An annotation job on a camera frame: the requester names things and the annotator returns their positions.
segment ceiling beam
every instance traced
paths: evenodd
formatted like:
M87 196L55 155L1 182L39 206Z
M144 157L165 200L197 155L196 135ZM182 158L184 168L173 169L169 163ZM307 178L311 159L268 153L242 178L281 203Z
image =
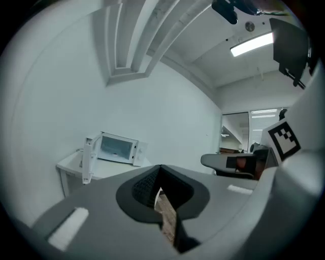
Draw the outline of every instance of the ceiling beam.
M187 11L180 17L180 19L173 25L171 30L167 33L157 51L151 59L147 69L146 75L150 75L153 68L157 65L159 60L163 57L164 53L177 39L177 37L206 9L211 6L211 0L196 1Z
M155 7L157 6L157 3L159 0L146 0L145 4L143 5L143 8L141 10L140 16L138 18L136 27L134 29L131 44L127 56L127 62L126 66L128 68L131 67L131 63L134 59L134 55L136 53L136 49L139 45L139 41L141 36L145 33L146 25L148 23L149 18L151 17L152 13L154 12Z
M106 8L105 11L105 21L104 21L104 48L105 48L105 59L107 65L107 73L108 77L112 75L112 69L110 64L110 53L109 53L109 21L110 21L110 14L111 14L111 7Z
M133 71L139 71L143 58L146 55L153 38L178 2L179 0L159 0L139 40L131 65Z
M113 76L134 73L131 68L116 68Z
M126 68L132 36L146 0L126 1L122 5L118 21L116 67Z
M107 21L108 33L105 37L105 44L108 48L108 60L110 64L111 75L115 74L116 70L116 41L117 41L117 29L118 21L121 13L122 6L124 4L113 5L109 9L109 18Z
M108 80L108 85L114 85L125 81L143 79L143 78L147 78L144 73L130 73L130 74L123 74L123 75L116 75L110 77L110 79Z

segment black mesh fabric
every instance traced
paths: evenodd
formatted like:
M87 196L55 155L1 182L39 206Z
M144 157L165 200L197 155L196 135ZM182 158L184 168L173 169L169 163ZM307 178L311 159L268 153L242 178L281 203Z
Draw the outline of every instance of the black mesh fabric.
M133 198L149 208L154 208L154 201L160 189L157 182L159 169L144 177L132 187Z

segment gray surface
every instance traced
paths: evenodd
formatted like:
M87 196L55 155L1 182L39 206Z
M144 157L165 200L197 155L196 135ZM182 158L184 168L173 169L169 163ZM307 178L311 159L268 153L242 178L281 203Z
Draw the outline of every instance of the gray surface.
M126 180L152 167L140 168L91 182L48 210L33 230L46 238L75 207L89 216L68 246L68 255L81 259L165 259L177 251L158 225L136 222L116 202L116 191Z
M89 210L89 217L68 247L69 256L96 259L230 258L239 250L261 216L271 188L274 168L259 182L198 173L168 166L204 184L210 201L200 216L183 221L190 237L202 245L179 255L155 224L129 218L117 205L116 191L126 180L152 167L90 183L47 211L35 224L43 238L75 208ZM252 195L227 190L229 185L255 189Z
M251 195L228 190L229 185L255 189L257 181L202 174L181 167L168 166L204 184L210 193L210 201L198 218L183 221L190 237L201 243L214 236L242 209Z
M256 226L269 198L276 168L264 171L247 203L217 234L202 245L182 254L178 260L216 260L231 259L243 246Z
M323 151L297 153L279 167L272 196L240 258L273 258L297 237L324 190L323 154Z

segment microwave door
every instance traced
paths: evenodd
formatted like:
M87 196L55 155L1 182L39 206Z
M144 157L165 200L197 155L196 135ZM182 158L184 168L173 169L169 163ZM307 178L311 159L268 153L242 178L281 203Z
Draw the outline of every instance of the microwave door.
M94 165L96 163L102 135L98 135L93 139L86 138L86 142L82 155L82 183L89 184L93 175Z

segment white table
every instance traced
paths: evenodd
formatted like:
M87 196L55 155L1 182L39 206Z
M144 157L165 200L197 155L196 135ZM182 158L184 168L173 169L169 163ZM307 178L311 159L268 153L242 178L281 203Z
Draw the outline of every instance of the white table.
M82 167L80 167L82 153L82 151L75 152L56 165L60 170L65 197L69 196L73 190L82 186ZM115 161L97 159L97 162L94 165L91 181L100 180L151 165L152 164L147 158L144 158L143 164L140 167Z

